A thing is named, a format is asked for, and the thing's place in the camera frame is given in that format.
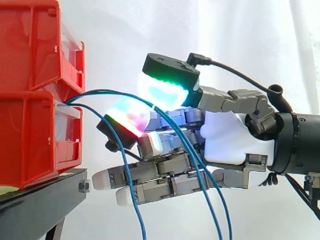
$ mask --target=blue cable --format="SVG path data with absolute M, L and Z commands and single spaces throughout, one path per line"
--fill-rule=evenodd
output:
M 120 151 L 121 151 L 121 155 L 122 155 L 122 158 L 123 158 L 126 175 L 128 177 L 128 183 L 129 183 L 129 188 L 130 188 L 131 199 L 132 199 L 132 202 L 133 202 L 133 207 L 134 207 L 134 210 L 135 210 L 136 215 L 137 215 L 137 217 L 139 219 L 139 222 L 140 222 L 140 227 L 141 227 L 141 232 L 142 232 L 142 239 L 143 240 L 147 240 L 147 234 L 146 234 L 146 228 L 145 228 L 144 220 L 143 220 L 142 215 L 141 215 L 141 213 L 139 211 L 137 200 L 135 198 L 134 185 L 133 185 L 133 182 L 132 182 L 132 177 L 131 177 L 131 173 L 130 173 L 128 162 L 127 162 L 127 158 L 126 158 L 125 148 L 124 148 L 124 146 L 123 146 L 123 144 L 122 144 L 117 132 L 112 127 L 110 122 L 108 122 L 107 119 L 105 119 L 101 114 L 99 114 L 93 108 L 91 108 L 91 107 L 89 107 L 89 106 L 87 106 L 85 104 L 81 104 L 81 103 L 68 103 L 68 105 L 72 106 L 72 107 L 82 107 L 82 108 L 90 110 L 95 115 L 97 115 L 110 128 L 112 134 L 114 135 L 114 137 L 115 137 L 115 139 L 116 139 L 116 141 L 117 141 L 117 143 L 118 143 L 118 145 L 120 147 Z
M 92 90 L 92 91 L 88 91 L 88 92 L 85 92 L 83 94 L 79 94 L 75 97 L 72 97 L 71 99 L 67 100 L 65 103 L 68 104 L 68 103 L 71 103 L 81 97 L 84 97 L 84 96 L 89 96 L 89 95 L 123 95 L 123 96 L 127 96 L 127 97 L 131 97 L 131 98 L 134 98 L 134 99 L 137 99 L 143 103 L 145 103 L 146 105 L 148 105 L 149 107 L 154 107 L 154 105 L 136 95 L 133 95 L 133 94 L 130 94 L 130 93 L 124 93 L 124 92 L 119 92 L 119 91 L 115 91 L 115 90 L 109 90 L 109 89 L 97 89 L 97 90 Z M 186 137 L 186 135 L 182 132 L 182 130 L 180 129 L 180 127 L 176 124 L 176 122 L 173 121 L 173 119 L 168 116 L 164 111 L 162 111 L 160 108 L 158 107 L 154 107 L 154 110 L 159 114 L 161 115 L 172 127 L 173 130 L 176 131 L 177 135 L 180 137 L 181 139 L 181 142 L 183 143 L 185 149 L 188 151 L 188 153 L 190 154 L 191 156 L 191 159 L 193 161 L 193 164 L 194 166 L 196 166 L 196 171 L 197 171 L 197 167 L 198 165 L 196 164 L 196 162 L 198 162 L 198 164 L 201 165 L 201 167 L 204 169 L 204 171 L 206 172 L 207 176 L 209 177 L 209 179 L 212 181 L 214 187 L 217 189 L 218 191 L 218 194 L 221 198 L 221 201 L 222 201 L 222 204 L 223 204 L 223 207 L 224 207 L 224 210 L 225 210 L 225 214 L 226 214 L 226 218 L 227 218 L 227 224 L 228 224 L 228 229 L 229 229 L 229 239 L 232 240 L 233 238 L 233 235 L 232 235 L 232 225 L 231 225 L 231 219 L 230 219 L 230 214 L 229 214 L 229 211 L 228 211 L 228 206 L 227 206 L 227 203 L 225 201 L 225 198 L 217 184 L 217 182 L 215 181 L 215 179 L 213 178 L 212 174 L 210 173 L 210 171 L 207 169 L 206 165 L 202 162 L 202 160 L 200 159 L 200 157 L 198 156 L 196 150 L 193 148 L 192 144 L 190 143 L 190 141 L 188 140 L 188 138 Z M 201 182 L 203 183 L 202 181 L 202 178 L 199 177 L 199 184 L 201 185 Z M 215 219 L 215 214 L 213 211 L 211 211 L 211 214 L 213 216 L 213 218 Z

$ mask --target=red plastic drawer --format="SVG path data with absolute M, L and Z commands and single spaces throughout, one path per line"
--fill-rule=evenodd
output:
M 0 186 L 23 189 L 81 164 L 82 112 L 50 92 L 0 92 L 0 119 Z
M 85 90 L 84 44 L 62 21 L 56 0 L 0 0 L 0 91 Z

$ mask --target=white backdrop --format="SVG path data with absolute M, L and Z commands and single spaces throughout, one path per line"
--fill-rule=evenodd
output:
M 148 52 L 179 59 L 199 52 L 265 86 L 280 83 L 296 112 L 318 113 L 311 47 L 307 38 L 299 37 L 306 28 L 295 24 L 303 22 L 298 1 L 60 0 L 60 4 L 69 25 L 86 44 L 87 90 L 106 88 L 137 94 L 137 79 Z M 201 70 L 203 85 L 221 90 L 252 88 L 220 69 Z M 99 96 L 82 102 L 104 114 L 115 99 Z M 104 148 L 106 138 L 95 128 L 98 122 L 85 112 L 82 167 L 88 168 L 89 176 L 122 164 L 119 153 Z M 224 189 L 223 193 L 235 240 L 320 237 L 319 221 L 285 179 L 277 186 Z M 219 198 L 214 189 L 209 195 L 227 239 Z M 139 208 L 149 240 L 217 239 L 201 192 Z M 117 206 L 115 191 L 92 190 L 67 216 L 62 239 L 139 240 L 141 230 L 133 208 Z

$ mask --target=green light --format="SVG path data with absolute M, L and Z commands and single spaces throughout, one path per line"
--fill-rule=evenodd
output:
M 188 95 L 188 91 L 181 86 L 157 80 L 144 73 L 139 78 L 138 91 L 141 98 L 164 111 L 180 108 Z

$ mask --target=black shelf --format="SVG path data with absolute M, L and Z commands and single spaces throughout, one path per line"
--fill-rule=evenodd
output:
M 86 180 L 87 170 L 76 168 L 52 181 L 0 195 L 0 240 L 37 240 L 48 232 L 47 239 L 58 239 L 54 231 L 86 199 L 79 190 Z

